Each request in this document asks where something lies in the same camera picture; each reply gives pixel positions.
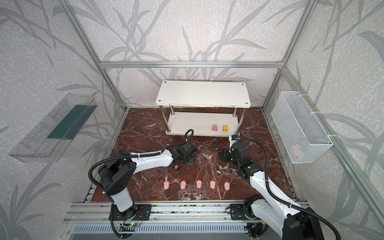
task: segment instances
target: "brown marble table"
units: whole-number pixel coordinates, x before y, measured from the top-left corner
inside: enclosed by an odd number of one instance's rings
[[[178,108],[175,111],[232,113],[233,108]],[[238,109],[240,119],[242,109]],[[131,108],[115,143],[112,155],[119,149],[129,152],[150,152],[162,149],[167,143],[176,144],[183,141],[183,136],[165,134],[165,124],[160,109]],[[268,173],[272,181],[289,197],[294,198],[290,184],[272,137],[268,130],[261,108],[249,108],[240,128],[241,139],[254,139],[266,146],[269,154]],[[245,180],[235,172],[235,166],[220,162],[218,149],[228,148],[226,137],[194,136],[193,143],[198,147],[193,166],[183,166],[179,170],[171,167],[159,167],[139,172],[131,178],[128,190],[134,201],[165,201],[165,200],[240,200],[252,196],[257,191],[250,187]],[[250,144],[248,152],[251,160],[264,168],[263,150],[256,144]],[[202,188],[198,189],[195,182],[200,179]],[[163,188],[163,182],[168,180],[170,187]],[[180,189],[180,182],[185,180],[187,187]],[[216,181],[216,188],[211,189],[209,182]],[[231,183],[230,190],[224,189],[224,182]],[[97,188],[92,197],[93,202],[106,202],[107,198]]]

